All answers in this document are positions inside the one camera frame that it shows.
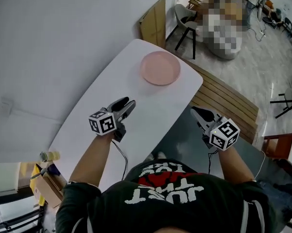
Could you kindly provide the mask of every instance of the qr code cube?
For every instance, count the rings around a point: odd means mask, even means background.
[[[98,135],[105,135],[116,130],[114,114],[106,111],[98,111],[89,116],[92,131]]]
[[[221,150],[226,150],[237,141],[239,133],[239,127],[231,119],[228,119],[211,131],[210,144]]]

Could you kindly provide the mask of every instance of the round plate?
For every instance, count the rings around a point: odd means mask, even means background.
[[[168,52],[151,52],[142,59],[141,74],[149,83],[167,85],[179,77],[180,63]]]

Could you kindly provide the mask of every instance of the green t-shirt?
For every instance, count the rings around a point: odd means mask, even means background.
[[[161,159],[136,166],[124,181],[103,193],[86,183],[68,184],[56,216],[56,232],[72,232],[80,219],[75,232],[87,232],[88,218],[93,232],[176,227],[229,233],[260,233],[264,228],[271,233],[275,216],[255,182],[233,185],[196,173],[176,160]]]

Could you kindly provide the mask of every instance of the foot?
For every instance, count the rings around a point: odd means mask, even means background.
[[[158,152],[157,159],[166,159],[166,156],[163,152]]]
[[[144,162],[153,161],[154,159],[155,159],[154,156],[152,155],[152,153],[150,153],[149,156],[146,157]]]

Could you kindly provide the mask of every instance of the wooden platform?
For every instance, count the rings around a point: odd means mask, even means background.
[[[204,106],[217,110],[222,116],[231,118],[240,128],[240,136],[253,143],[257,130],[258,107],[229,85],[188,60],[182,59],[203,78],[203,84],[190,102],[192,106]]]

